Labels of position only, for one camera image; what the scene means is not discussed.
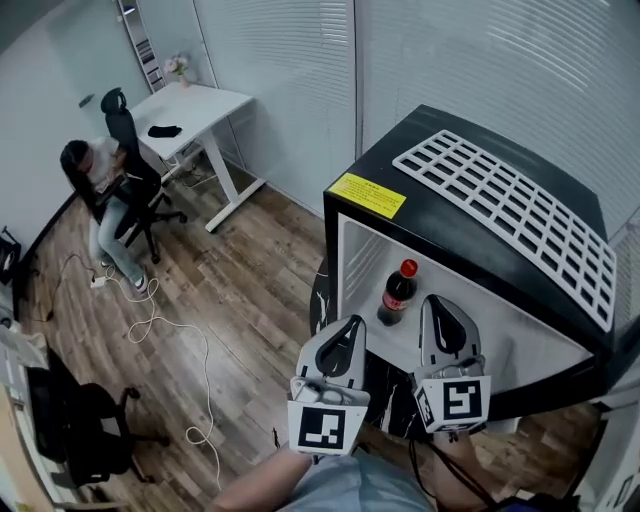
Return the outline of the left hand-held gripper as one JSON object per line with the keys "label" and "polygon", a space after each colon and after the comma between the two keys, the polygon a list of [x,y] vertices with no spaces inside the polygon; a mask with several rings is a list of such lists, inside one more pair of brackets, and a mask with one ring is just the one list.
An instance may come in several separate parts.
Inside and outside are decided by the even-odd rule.
{"label": "left hand-held gripper", "polygon": [[363,390],[366,335],[365,321],[350,315],[302,347],[287,402],[291,449],[331,456],[351,452],[370,402]]}

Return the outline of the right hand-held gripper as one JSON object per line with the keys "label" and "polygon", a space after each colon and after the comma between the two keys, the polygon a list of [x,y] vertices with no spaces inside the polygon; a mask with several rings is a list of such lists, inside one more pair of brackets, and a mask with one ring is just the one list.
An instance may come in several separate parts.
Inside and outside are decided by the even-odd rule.
{"label": "right hand-held gripper", "polygon": [[[420,310],[419,346],[423,368],[412,374],[413,397],[426,433],[469,431],[485,423],[491,377],[484,374],[479,330],[471,317],[449,299],[428,295]],[[435,365],[438,349],[462,361],[428,373],[425,367]]]}

